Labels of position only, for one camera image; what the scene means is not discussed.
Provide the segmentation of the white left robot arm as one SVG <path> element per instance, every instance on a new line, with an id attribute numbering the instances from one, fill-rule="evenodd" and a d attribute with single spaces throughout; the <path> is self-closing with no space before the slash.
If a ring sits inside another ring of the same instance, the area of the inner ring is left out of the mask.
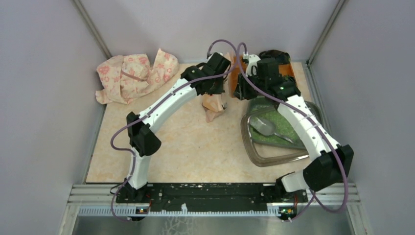
<path id="1" fill-rule="evenodd" d="M 148 182 L 151 156 L 161 147 L 156 133 L 176 111 L 195 97 L 223 93 L 224 74 L 230 66 L 230 60 L 216 52 L 207 62 L 186 68 L 172 88 L 150 107 L 139 114 L 131 112 L 127 115 L 127 133 L 133 151 L 127 195 L 134 202 L 142 202 L 147 195 L 144 186 Z"/>

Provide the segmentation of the orange cat litter bag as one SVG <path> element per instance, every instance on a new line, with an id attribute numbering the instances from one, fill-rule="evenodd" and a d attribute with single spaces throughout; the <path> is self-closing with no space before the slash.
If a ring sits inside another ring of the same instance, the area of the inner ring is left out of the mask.
<path id="1" fill-rule="evenodd" d="M 222 115 L 228 107 L 231 96 L 229 92 L 228 78 L 224 79 L 224 92 L 221 94 L 202 95 L 201 106 L 205 111 L 206 122 L 213 122 Z"/>

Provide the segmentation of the grey metal scoop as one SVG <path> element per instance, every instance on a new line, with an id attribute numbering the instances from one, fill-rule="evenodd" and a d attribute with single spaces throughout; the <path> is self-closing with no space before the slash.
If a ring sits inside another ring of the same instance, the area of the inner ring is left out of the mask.
<path id="1" fill-rule="evenodd" d="M 276 136 L 282 140 L 294 144 L 294 141 L 289 137 L 277 132 L 276 126 L 269 120 L 252 116 L 249 118 L 249 125 L 263 136 Z"/>

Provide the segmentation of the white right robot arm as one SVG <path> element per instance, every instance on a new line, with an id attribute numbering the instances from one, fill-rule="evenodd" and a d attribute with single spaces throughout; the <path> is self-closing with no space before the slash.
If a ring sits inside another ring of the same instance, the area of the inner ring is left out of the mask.
<path id="1" fill-rule="evenodd" d="M 246 68 L 239 59 L 235 63 L 240 71 L 236 97 L 251 99 L 262 95 L 279 103 L 277 111 L 293 127 L 311 161 L 305 169 L 276 180 L 278 200 L 288 202 L 298 190 L 320 191 L 338 181 L 346 184 L 352 148 L 340 145 L 328 134 L 309 110 L 295 80 L 279 73 L 277 60 L 250 58 Z"/>

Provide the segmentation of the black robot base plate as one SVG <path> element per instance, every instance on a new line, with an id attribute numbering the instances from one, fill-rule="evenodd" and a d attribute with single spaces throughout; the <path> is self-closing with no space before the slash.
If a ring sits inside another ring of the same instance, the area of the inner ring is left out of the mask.
<path id="1" fill-rule="evenodd" d="M 270 183 L 147 183 L 114 192 L 118 204 L 138 204 L 132 219 L 145 216 L 276 216 L 288 220 L 298 204 L 307 203 L 305 190 L 285 193 Z"/>

